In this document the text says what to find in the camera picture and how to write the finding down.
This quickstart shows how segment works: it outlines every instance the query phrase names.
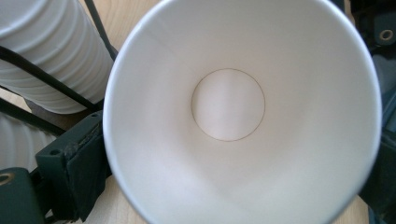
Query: wooden table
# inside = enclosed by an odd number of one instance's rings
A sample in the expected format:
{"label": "wooden table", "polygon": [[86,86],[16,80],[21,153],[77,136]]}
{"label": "wooden table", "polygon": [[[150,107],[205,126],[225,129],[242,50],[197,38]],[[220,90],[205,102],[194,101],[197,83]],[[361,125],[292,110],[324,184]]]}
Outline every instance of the wooden table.
{"label": "wooden table", "polygon": [[[159,0],[95,0],[110,42],[120,49],[127,35],[136,23]],[[98,199],[86,223],[146,223],[127,203],[113,177],[107,180],[106,190]],[[337,220],[336,224],[367,224],[366,204],[359,198],[350,204]]]}

